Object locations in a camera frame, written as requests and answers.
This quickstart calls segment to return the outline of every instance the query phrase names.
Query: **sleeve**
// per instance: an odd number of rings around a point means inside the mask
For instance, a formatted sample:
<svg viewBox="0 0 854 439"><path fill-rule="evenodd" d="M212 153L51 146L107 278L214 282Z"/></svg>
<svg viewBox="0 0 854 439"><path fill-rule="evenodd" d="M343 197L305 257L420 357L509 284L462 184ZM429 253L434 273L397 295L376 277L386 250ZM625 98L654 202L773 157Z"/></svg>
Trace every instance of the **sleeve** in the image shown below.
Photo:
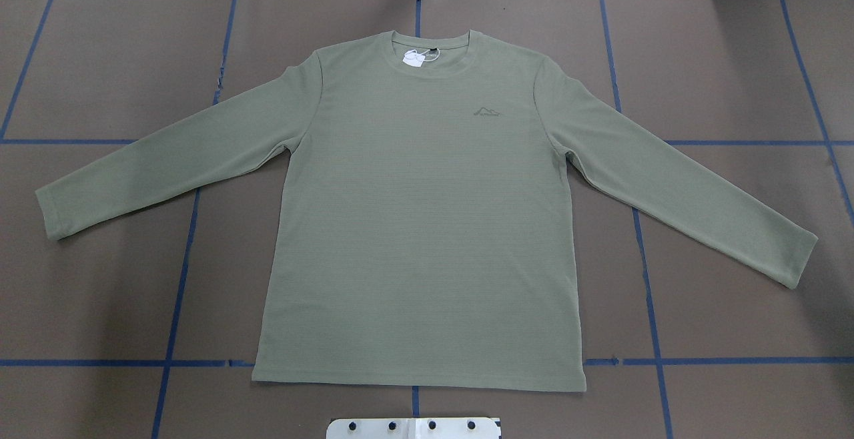
<svg viewBox="0 0 854 439"><path fill-rule="evenodd" d="M302 140L320 103L314 51L281 76L153 132L35 191L49 239L245 174Z"/></svg>
<svg viewBox="0 0 854 439"><path fill-rule="evenodd" d="M597 99L546 57L534 104L554 149L585 180L789 289L817 236Z"/></svg>

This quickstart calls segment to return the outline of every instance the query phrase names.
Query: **t-shirt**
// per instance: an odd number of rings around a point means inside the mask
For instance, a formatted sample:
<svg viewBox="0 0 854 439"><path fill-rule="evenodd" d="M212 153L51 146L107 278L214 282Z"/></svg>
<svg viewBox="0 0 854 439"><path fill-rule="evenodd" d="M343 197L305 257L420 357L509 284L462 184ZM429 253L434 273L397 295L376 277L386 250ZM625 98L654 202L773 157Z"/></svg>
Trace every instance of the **t-shirt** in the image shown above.
<svg viewBox="0 0 854 439"><path fill-rule="evenodd" d="M36 196L56 240L286 148L255 381L586 390L567 159L790 289L817 241L545 54L478 31L321 47Z"/></svg>

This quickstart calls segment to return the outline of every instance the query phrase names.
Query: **embroidered logo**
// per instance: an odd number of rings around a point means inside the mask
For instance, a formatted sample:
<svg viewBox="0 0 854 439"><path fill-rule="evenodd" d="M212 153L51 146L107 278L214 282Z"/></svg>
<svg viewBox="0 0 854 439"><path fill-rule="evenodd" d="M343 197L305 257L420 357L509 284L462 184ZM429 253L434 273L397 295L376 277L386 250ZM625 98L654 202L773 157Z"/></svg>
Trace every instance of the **embroidered logo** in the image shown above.
<svg viewBox="0 0 854 439"><path fill-rule="evenodd" d="M485 107L481 107L479 111L476 111L475 115L501 115L492 109L488 109Z"/></svg>

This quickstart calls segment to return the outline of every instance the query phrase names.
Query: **brown surface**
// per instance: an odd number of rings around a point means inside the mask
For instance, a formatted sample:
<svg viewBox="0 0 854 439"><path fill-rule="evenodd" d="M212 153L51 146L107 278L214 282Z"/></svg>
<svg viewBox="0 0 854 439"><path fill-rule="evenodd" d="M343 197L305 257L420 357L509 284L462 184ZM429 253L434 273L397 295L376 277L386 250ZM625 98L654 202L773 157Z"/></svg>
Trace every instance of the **brown surface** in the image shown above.
<svg viewBox="0 0 854 439"><path fill-rule="evenodd" d="M320 439L336 418L412 415L408 387L270 384L251 382L251 372L172 369L159 437Z"/></svg>
<svg viewBox="0 0 854 439"><path fill-rule="evenodd" d="M0 13L3 111L46 0L4 1L18 5ZM848 59L830 59L851 20L827 4L848 1L788 0L835 140L854 139L838 84ZM778 0L606 3L631 119L665 139L821 138ZM133 139L208 107L230 7L55 0L6 138ZM598 0L423 0L421 17L423 37L477 29L547 53L614 103ZM414 23L415 0L238 0L220 99L318 47L388 29L414 35ZM192 192L60 242L46 239L33 193L118 147L0 142L0 360L165 358ZM854 355L854 228L827 150L678 148L819 242L791 291L642 217L664 357ZM835 151L851 192L854 147ZM202 189L174 359L254 360L289 158ZM575 171L570 185L584 357L653 357L631 208ZM665 366L674 437L845 436L854 428L851 367ZM509 438L665 436L654 366L585 372L583 394L421 388L420 415L499 417ZM150 437L161 373L7 363L0 436ZM174 366L159 437L322 437L332 418L413 412L411 388L256 384L250 373Z"/></svg>
<svg viewBox="0 0 854 439"><path fill-rule="evenodd" d="M786 0L803 65L831 140L854 140L854 55L846 49L854 31L854 0Z"/></svg>

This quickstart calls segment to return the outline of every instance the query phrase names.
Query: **shirt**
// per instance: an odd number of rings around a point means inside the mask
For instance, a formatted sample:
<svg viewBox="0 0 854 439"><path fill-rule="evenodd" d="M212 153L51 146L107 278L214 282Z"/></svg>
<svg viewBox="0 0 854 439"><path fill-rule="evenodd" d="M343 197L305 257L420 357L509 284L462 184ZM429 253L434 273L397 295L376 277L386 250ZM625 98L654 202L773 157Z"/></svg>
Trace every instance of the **shirt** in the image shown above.
<svg viewBox="0 0 854 439"><path fill-rule="evenodd" d="M413 66L413 49L437 50ZM567 160L788 288L817 241L545 54L478 31L321 47L37 201L56 240L286 148L255 381L586 390Z"/></svg>

